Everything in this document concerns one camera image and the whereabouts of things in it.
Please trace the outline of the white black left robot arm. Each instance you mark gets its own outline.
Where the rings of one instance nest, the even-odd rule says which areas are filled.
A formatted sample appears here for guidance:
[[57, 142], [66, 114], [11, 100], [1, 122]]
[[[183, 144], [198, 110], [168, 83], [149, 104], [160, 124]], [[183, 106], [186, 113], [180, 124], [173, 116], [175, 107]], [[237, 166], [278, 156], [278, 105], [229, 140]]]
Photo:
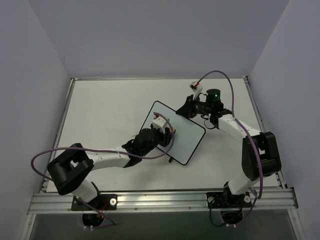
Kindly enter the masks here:
[[105, 168], [130, 168], [139, 164], [157, 146], [171, 147], [176, 130], [165, 127], [164, 132], [151, 126], [139, 131], [134, 139], [112, 150], [112, 153], [86, 153], [75, 143], [52, 160], [47, 170], [60, 195], [73, 194], [90, 210], [100, 206], [101, 194], [93, 182], [87, 180], [91, 171]]

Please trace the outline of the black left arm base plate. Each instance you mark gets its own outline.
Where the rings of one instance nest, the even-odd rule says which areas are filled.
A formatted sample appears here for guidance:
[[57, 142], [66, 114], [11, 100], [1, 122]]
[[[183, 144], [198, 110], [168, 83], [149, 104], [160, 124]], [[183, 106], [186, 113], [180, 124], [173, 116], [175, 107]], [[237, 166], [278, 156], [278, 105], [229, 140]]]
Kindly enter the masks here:
[[[117, 209], [118, 203], [118, 195], [115, 193], [102, 193], [101, 195], [97, 196], [88, 204], [91, 207], [99, 211], [113, 211]], [[85, 206], [83, 203], [79, 202], [75, 196], [73, 196], [71, 202], [71, 210], [72, 211], [91, 211], [92, 209]]]

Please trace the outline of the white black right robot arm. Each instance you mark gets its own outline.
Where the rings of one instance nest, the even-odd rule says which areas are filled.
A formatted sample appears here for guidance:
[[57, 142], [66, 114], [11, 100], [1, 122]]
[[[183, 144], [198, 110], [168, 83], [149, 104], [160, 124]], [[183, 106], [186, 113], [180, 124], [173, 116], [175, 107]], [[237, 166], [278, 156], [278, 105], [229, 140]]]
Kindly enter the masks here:
[[223, 203], [234, 206], [240, 201], [240, 195], [251, 191], [260, 199], [263, 193], [264, 178], [282, 168], [276, 136], [272, 132], [262, 132], [236, 118], [233, 109], [227, 109], [221, 101], [219, 89], [209, 89], [205, 101], [201, 101], [202, 90], [193, 89], [193, 94], [186, 98], [176, 114], [186, 119], [200, 115], [214, 128], [227, 133], [241, 146], [241, 170], [227, 182], [227, 190], [222, 193]]

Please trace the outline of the small black-framed whiteboard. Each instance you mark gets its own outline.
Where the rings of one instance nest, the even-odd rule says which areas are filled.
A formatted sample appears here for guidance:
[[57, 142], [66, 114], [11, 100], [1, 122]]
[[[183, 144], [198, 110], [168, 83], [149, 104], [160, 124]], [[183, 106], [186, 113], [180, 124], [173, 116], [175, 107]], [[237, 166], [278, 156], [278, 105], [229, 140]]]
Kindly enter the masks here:
[[176, 114], [174, 109], [158, 100], [152, 104], [142, 125], [143, 129], [151, 126], [154, 112], [169, 119], [170, 124], [175, 129], [174, 144], [167, 155], [181, 165], [187, 165], [203, 139], [206, 129], [198, 123]]

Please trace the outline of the yellow whiteboard eraser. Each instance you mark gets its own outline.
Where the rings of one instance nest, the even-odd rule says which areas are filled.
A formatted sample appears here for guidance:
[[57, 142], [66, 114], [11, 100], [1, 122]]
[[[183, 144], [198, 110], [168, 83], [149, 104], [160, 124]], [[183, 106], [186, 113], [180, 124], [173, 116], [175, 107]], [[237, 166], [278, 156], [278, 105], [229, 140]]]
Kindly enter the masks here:
[[174, 134], [176, 133], [176, 129], [175, 129], [175, 128], [170, 128], [170, 129], [169, 129], [169, 132], [170, 132], [172, 135], [174, 135]]

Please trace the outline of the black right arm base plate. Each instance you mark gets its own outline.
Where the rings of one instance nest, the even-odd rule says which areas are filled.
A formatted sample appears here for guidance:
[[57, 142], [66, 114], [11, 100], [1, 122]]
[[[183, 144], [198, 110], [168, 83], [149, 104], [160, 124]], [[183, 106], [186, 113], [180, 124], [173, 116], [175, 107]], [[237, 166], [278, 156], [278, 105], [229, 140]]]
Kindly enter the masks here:
[[240, 195], [223, 193], [222, 191], [207, 192], [207, 206], [212, 209], [250, 208], [252, 200], [248, 192]]

